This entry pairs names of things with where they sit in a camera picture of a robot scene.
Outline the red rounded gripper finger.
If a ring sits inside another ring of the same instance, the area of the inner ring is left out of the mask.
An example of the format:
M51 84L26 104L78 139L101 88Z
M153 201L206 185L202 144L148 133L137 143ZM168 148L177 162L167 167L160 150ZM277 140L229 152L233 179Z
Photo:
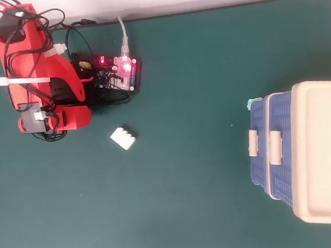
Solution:
M87 127L92 119L91 110L85 107L66 108L66 128L84 128Z

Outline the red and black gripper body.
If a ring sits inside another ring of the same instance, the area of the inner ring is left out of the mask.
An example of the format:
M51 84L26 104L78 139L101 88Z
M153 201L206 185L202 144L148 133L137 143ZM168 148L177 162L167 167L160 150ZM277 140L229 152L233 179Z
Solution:
M48 112L49 128L51 131L56 129L57 131L66 130L66 113L64 109L59 109L56 112Z

